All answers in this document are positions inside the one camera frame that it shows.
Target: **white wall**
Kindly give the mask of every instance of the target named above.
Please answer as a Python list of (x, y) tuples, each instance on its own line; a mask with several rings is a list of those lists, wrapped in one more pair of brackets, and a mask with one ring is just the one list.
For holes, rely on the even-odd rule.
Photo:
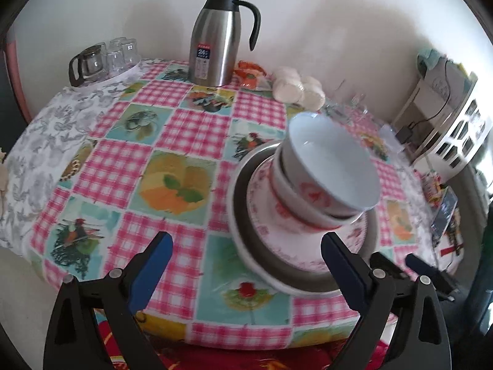
[[(267, 69), (292, 65), (326, 88), (347, 78), (366, 91), (370, 110), (387, 120), (416, 85), (415, 55), (422, 47), (434, 46), (462, 61), (478, 74), (478, 87), (489, 86), (493, 74), (493, 47), (462, 0), (248, 1), (260, 9), (262, 25), (250, 52), (252, 15), (241, 8), (238, 59)], [(13, 28), (30, 109), (39, 112), (68, 84), (73, 55), (101, 40), (135, 37), (144, 56), (187, 59), (204, 2), (31, 0)]]

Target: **round table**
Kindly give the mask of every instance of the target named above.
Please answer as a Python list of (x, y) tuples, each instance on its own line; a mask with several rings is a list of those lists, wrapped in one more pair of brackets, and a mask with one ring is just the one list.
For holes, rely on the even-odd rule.
[[(229, 234), (226, 191), (238, 162), (256, 146), (282, 139), (302, 109), (275, 101), (271, 92), (240, 89), (236, 78), (221, 88), (195, 86), (183, 61), (148, 64), (81, 144), (76, 171), (67, 169), (48, 204), (50, 217), (40, 216), (49, 230), (36, 241), (37, 248), (43, 244), (45, 278), (55, 286), (67, 272), (99, 278), (166, 230), (173, 256), (147, 309), (136, 316), (144, 330), (229, 349), (347, 337), (358, 313), (341, 295), (276, 291), (246, 269)], [(426, 202), (412, 169), (386, 150), (369, 115), (344, 126), (368, 147), (380, 177), (378, 250), (403, 268), (406, 254), (431, 254)], [(64, 246), (67, 224), (80, 218), (100, 238)]]

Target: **drinking glass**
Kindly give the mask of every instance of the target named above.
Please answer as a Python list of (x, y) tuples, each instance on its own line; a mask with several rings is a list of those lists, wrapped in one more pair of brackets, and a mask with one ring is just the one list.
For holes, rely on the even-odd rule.
[(123, 58), (125, 64), (128, 66), (134, 66), (140, 61), (139, 54), (137, 53), (137, 40), (127, 39), (121, 44), (123, 50)]
[(126, 37), (115, 37), (113, 40), (109, 41), (110, 49), (119, 49), (122, 46), (122, 43), (125, 43), (127, 40)]
[(346, 103), (346, 106), (350, 112), (349, 115), (356, 122), (361, 121), (368, 113), (368, 108), (362, 103), (365, 97), (365, 93), (355, 90), (354, 96), (352, 96), (351, 100)]
[(100, 43), (96, 43), (95, 45), (101, 47), (101, 56), (103, 58), (103, 68), (106, 71), (108, 71), (108, 63), (107, 63), (107, 60), (106, 60), (106, 54), (107, 54), (108, 51), (106, 49), (106, 43), (100, 42)]
[(122, 49), (110, 49), (106, 53), (109, 76), (115, 76), (125, 69), (125, 59)]
[(322, 110), (337, 122), (348, 125), (351, 124), (351, 113), (346, 110), (345, 102), (351, 98), (351, 90), (344, 79), (337, 89), (325, 90), (325, 105)]

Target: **mobile phone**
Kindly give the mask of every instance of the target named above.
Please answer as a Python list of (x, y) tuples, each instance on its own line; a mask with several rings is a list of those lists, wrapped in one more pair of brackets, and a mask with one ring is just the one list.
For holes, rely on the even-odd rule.
[(431, 238), (433, 247), (437, 247), (440, 243), (440, 239), (443, 233), (450, 224), (450, 219), (454, 214), (454, 210), (457, 206), (457, 196), (450, 186), (445, 189), (440, 206), (435, 213), (435, 218), (431, 223)]

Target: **teapot handle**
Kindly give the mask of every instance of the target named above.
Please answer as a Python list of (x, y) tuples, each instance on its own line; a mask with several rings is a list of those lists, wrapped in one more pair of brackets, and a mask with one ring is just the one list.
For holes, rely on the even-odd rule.
[[(75, 78), (73, 74), (73, 62), (77, 60), (77, 72), (79, 77)], [(68, 80), (70, 80), (70, 85), (74, 87), (79, 87), (84, 83), (84, 77), (82, 76), (82, 60), (80, 59), (80, 55), (76, 55), (74, 58), (70, 60), (68, 64)]]
[(255, 7), (255, 5), (249, 3), (248, 1), (234, 0), (233, 3), (250, 8), (253, 12), (253, 30), (251, 31), (250, 35), (250, 50), (253, 50), (255, 48), (255, 44), (257, 43), (258, 32), (260, 31), (260, 11), (257, 7)]

